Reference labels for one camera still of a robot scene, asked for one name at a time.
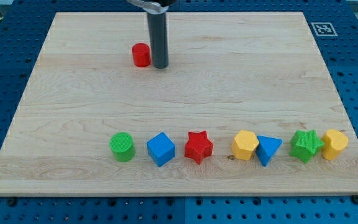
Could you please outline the black robot end mount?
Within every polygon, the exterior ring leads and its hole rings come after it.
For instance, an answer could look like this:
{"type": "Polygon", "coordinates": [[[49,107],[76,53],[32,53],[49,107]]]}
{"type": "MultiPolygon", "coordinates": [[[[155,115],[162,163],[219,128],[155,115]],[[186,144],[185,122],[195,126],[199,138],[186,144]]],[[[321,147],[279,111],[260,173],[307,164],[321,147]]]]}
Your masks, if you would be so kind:
{"type": "Polygon", "coordinates": [[[174,4],[177,0],[150,0],[150,2],[155,2],[160,4],[162,7],[171,6],[174,4]]]}

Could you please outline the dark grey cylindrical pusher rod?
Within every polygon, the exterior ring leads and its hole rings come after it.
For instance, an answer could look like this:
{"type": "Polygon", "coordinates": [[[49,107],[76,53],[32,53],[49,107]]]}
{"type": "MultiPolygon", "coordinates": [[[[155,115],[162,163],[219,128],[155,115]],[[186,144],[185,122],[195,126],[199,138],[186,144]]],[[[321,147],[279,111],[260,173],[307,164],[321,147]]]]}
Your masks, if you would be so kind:
{"type": "Polygon", "coordinates": [[[166,13],[147,13],[152,64],[157,69],[168,66],[168,39],[166,13]]]}

